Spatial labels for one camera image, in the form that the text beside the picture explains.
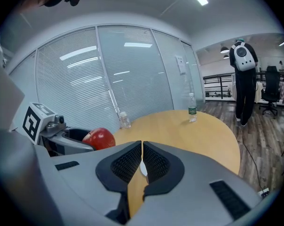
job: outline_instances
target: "power strip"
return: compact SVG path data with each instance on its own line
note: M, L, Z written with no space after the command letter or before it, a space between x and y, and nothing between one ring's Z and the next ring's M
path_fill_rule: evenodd
M258 192L258 195L259 195L261 198L265 198L267 195L269 195L269 189L266 188L266 189L264 189L263 191Z

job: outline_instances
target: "red apple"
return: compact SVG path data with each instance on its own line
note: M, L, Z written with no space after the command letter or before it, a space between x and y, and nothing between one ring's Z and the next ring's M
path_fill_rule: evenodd
M82 142L92 145L96 150L112 147L116 145L114 136L106 128L97 128L90 131Z

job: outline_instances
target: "ceiling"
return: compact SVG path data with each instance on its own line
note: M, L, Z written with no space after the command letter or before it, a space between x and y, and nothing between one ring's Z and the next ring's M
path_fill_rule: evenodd
M11 14L2 27L1 44L14 54L30 38L56 23L102 11L126 11L152 16L191 34L204 24L212 23L217 7L227 13L230 0L208 1L209 4L201 6L197 0L80 0L75 7L61 2L51 8L42 6L21 14Z
M279 47L279 44L284 42L284 34L278 33L262 33L253 34L242 37L246 43L249 43L255 51L270 50L271 48L284 49L284 45ZM222 60L224 55L229 55L229 53L220 53L221 47L225 46L230 49L230 47L235 43L236 39L232 38L230 40L222 41L203 48L197 52L197 57L201 65L212 63L218 60Z

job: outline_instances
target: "water bottle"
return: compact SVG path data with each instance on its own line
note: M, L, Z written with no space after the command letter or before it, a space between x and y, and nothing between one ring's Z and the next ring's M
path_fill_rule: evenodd
M120 112L120 123L122 128L130 128L131 122L125 112Z
M189 100L189 121L194 122L197 120L197 101L194 98L194 93L189 93L190 100Z

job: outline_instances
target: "glass wall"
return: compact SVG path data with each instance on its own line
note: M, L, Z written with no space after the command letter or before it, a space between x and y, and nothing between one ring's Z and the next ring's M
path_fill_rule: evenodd
M99 27L103 61L120 111L130 120L172 110L168 80L149 29Z
M185 110L188 108L189 93L193 92L193 84L181 41L161 32L153 33L166 68L174 109ZM183 71L179 69L177 58L182 59Z
M204 103L203 78L200 76L199 66L197 65L197 60L193 53L192 47L183 42L182 42L182 45L185 50L188 65L189 65L190 72L191 72L195 99L197 100L198 105L202 105Z
M68 126L119 129L119 118L99 56L95 29L74 32L38 49L39 101Z
M68 126L105 127L114 133L121 111L134 121L160 111L186 110L190 92L203 101L191 46L162 32L98 26L54 39L36 53L10 75L26 95L15 119L19 127L21 110L29 102L64 115Z

